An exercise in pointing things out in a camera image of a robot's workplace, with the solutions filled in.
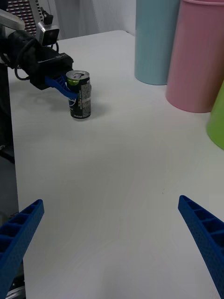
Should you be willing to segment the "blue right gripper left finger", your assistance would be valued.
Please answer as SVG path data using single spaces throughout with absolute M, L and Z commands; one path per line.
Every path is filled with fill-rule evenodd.
M 44 215 L 41 199 L 0 227 L 0 297 L 6 298 L 29 244 Z

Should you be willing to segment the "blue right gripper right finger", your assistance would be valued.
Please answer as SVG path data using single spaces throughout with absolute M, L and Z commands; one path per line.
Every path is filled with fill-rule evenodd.
M 184 195 L 179 197 L 178 210 L 195 240 L 220 298 L 223 298 L 224 223 Z

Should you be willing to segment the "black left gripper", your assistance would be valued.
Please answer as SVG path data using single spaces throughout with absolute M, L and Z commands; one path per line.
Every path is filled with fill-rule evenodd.
M 38 47 L 25 53 L 25 72 L 30 83 L 39 90 L 55 88 L 68 99 L 78 94 L 67 87 L 65 74 L 72 70 L 73 59 L 66 53 L 58 53 L 50 47 Z

